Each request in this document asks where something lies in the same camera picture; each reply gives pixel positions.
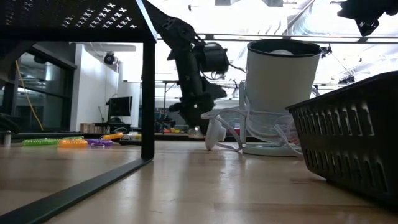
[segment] white wall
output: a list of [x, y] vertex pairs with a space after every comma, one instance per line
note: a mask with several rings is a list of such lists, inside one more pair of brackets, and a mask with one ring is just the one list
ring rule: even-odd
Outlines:
[[100, 123], [101, 107], [105, 121], [108, 107], [105, 102], [117, 93], [118, 74], [95, 59], [84, 46], [76, 45], [73, 99], [70, 129], [79, 131], [80, 123]]
[[132, 96], [131, 116], [123, 117], [126, 124], [131, 124], [132, 127], [138, 127], [139, 122], [139, 105], [141, 99], [141, 84], [128, 83], [123, 80], [140, 80], [142, 73], [142, 65], [137, 65], [137, 60], [132, 58], [125, 59], [119, 63], [119, 86], [118, 97]]

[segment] white cable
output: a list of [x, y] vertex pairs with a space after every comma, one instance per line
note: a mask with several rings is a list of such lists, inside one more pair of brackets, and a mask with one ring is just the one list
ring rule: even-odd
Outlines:
[[[264, 111], [251, 111], [250, 110], [250, 102], [248, 100], [248, 97], [245, 96], [245, 101], [247, 104], [247, 109], [246, 110], [240, 110], [237, 108], [224, 108], [218, 111], [210, 111], [207, 113], [204, 113], [201, 115], [202, 119], [216, 119], [219, 122], [221, 122], [221, 124], [228, 130], [230, 131], [230, 133], [234, 136], [235, 140], [238, 143], [238, 148], [235, 148], [233, 146], [229, 146], [229, 145], [225, 145], [225, 144], [221, 144], [221, 143], [217, 143], [217, 146], [221, 146], [227, 149], [232, 149], [235, 151], [240, 151], [243, 148], [243, 144], [242, 144], [242, 140], [241, 138], [238, 136], [238, 134], [235, 132], [235, 130], [222, 118], [220, 118], [218, 115], [220, 113], [239, 113], [240, 115], [243, 115], [246, 119], [246, 130], [254, 137], [263, 140], [263, 141], [269, 141], [270, 138], [274, 138], [274, 139], [279, 139], [277, 145], [278, 146], [283, 146], [283, 145], [287, 145], [287, 148], [290, 149], [297, 157], [302, 157], [303, 154], [299, 151], [300, 148], [293, 148], [290, 143], [289, 143], [289, 139], [291, 138], [291, 132], [292, 131], [296, 131], [295, 127], [294, 127], [294, 121], [293, 121], [293, 117], [291, 114], [287, 114], [287, 113], [275, 113], [275, 112], [264, 112]], [[253, 129], [250, 125], [250, 114], [257, 114], [257, 115], [277, 115], [280, 116], [279, 118], [277, 118], [274, 121], [273, 124], [273, 130], [275, 131], [275, 134], [265, 134], [265, 133], [260, 133], [258, 131], [256, 131], [255, 129]]]

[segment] green object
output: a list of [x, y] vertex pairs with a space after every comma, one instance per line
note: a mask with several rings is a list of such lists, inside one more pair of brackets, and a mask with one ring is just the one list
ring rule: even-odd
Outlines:
[[84, 139], [84, 136], [64, 137], [62, 139]]
[[58, 139], [30, 139], [24, 140], [22, 143], [24, 146], [53, 146], [57, 145]]

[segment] basket slot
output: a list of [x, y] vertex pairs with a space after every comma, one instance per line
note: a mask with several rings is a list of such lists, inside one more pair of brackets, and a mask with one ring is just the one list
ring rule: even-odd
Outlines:
[[328, 130], [328, 133], [330, 134], [330, 135], [335, 135], [335, 130], [333, 129], [333, 123], [332, 123], [332, 118], [331, 118], [331, 113], [330, 113], [330, 111], [328, 111], [326, 114], [325, 114], [325, 117], [326, 117], [326, 128], [327, 128], [327, 130]]
[[321, 152], [318, 152], [317, 158], [318, 158], [318, 161], [319, 161], [319, 166], [320, 166], [320, 168], [323, 169], [323, 170], [325, 170], [325, 167], [323, 166], [323, 158], [322, 158]]
[[337, 174], [336, 161], [333, 154], [330, 154], [330, 166], [331, 166], [330, 170], [332, 171], [332, 173]]
[[338, 170], [338, 175], [340, 177], [343, 176], [343, 164], [341, 163], [341, 157], [337, 155], [337, 170]]
[[352, 176], [351, 176], [351, 163], [349, 162], [348, 156], [345, 157], [345, 166], [346, 166], [346, 169], [347, 169], [346, 173], [347, 173], [348, 179], [351, 180], [351, 178], [352, 178]]
[[325, 160], [326, 171], [329, 172], [330, 164], [329, 164], [328, 154], [326, 152], [323, 153], [323, 158]]
[[351, 105], [351, 109], [347, 110], [349, 125], [354, 136], [361, 136], [361, 125], [359, 123], [358, 113], [355, 105]]
[[310, 118], [308, 117], [308, 115], [305, 115], [304, 118], [305, 118], [305, 120], [304, 120], [305, 127], [307, 128], [307, 134], [313, 134], [313, 130], [310, 125], [310, 123], [311, 123]]
[[304, 120], [303, 120], [303, 118], [301, 116], [298, 117], [298, 123], [299, 123], [299, 126], [300, 126], [301, 133], [302, 134], [306, 134], [305, 126], [304, 126]]
[[377, 170], [377, 176], [379, 177], [379, 182], [381, 185], [381, 190], [385, 193], [388, 192], [387, 188], [387, 182], [386, 182], [386, 177], [384, 176], [383, 168], [380, 163], [376, 163], [376, 170]]
[[310, 167], [315, 168], [314, 164], [313, 164], [313, 159], [312, 159], [312, 151], [307, 150], [307, 153], [308, 153], [308, 164], [310, 165]]
[[307, 167], [311, 167], [311, 165], [310, 165], [310, 157], [308, 156], [309, 150], [308, 149], [304, 149], [304, 148], [302, 148], [302, 149], [303, 149], [304, 161], [305, 161]]
[[319, 133], [319, 131], [317, 131], [316, 126], [317, 125], [315, 124], [313, 113], [311, 113], [311, 115], [310, 115], [310, 127], [311, 127], [311, 130], [312, 130], [312, 134], [316, 134], [317, 135]]
[[373, 136], [373, 126], [368, 105], [366, 102], [362, 103], [362, 107], [358, 110], [359, 122], [361, 123], [362, 133], [368, 136]]
[[356, 178], [358, 180], [359, 183], [362, 182], [362, 170], [361, 170], [361, 166], [359, 165], [359, 161], [357, 158], [354, 159], [354, 169], [355, 169], [355, 173], [356, 173]]
[[342, 135], [343, 132], [341, 130], [340, 118], [338, 116], [338, 113], [336, 111], [332, 112], [331, 118], [332, 118], [332, 122], [333, 122], [333, 128], [334, 128], [336, 134]]
[[364, 161], [365, 164], [365, 175], [368, 180], [368, 184], [374, 188], [374, 178], [371, 170], [371, 166], [369, 165], [368, 161]]
[[328, 135], [328, 130], [326, 128], [326, 118], [325, 118], [325, 114], [322, 113], [320, 116], [320, 125], [321, 125], [321, 131], [323, 135]]
[[313, 158], [315, 160], [315, 165], [317, 166], [317, 169], [320, 169], [320, 160], [318, 158], [317, 152], [313, 151], [312, 152], [312, 156], [313, 156]]
[[341, 122], [341, 128], [343, 130], [343, 135], [351, 135], [351, 128], [349, 126], [346, 108], [339, 110], [339, 117]]
[[320, 122], [319, 122], [319, 114], [316, 113], [315, 116], [313, 117], [314, 123], [315, 123], [315, 132], [317, 135], [322, 135], [321, 127], [320, 127]]

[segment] orange object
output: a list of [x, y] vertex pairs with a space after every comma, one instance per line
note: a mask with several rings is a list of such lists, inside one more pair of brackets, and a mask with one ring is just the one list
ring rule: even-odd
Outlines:
[[63, 139], [60, 140], [58, 147], [69, 147], [69, 148], [83, 148], [87, 147], [88, 143], [82, 139]]
[[118, 138], [121, 138], [121, 137], [123, 137], [123, 133], [116, 133], [116, 134], [104, 135], [102, 137], [102, 139], [104, 139], [104, 140], [112, 140], [112, 139], [118, 139]]

